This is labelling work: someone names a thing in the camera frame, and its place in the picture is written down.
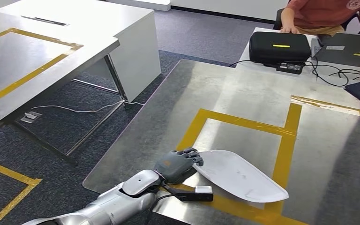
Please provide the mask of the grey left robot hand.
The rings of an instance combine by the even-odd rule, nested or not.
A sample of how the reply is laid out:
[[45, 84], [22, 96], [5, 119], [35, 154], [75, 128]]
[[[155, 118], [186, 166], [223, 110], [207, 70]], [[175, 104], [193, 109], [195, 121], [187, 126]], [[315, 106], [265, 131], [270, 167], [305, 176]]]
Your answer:
[[166, 153], [154, 166], [156, 171], [170, 184], [180, 184], [196, 173], [194, 165], [203, 166], [204, 161], [197, 149], [172, 150]]

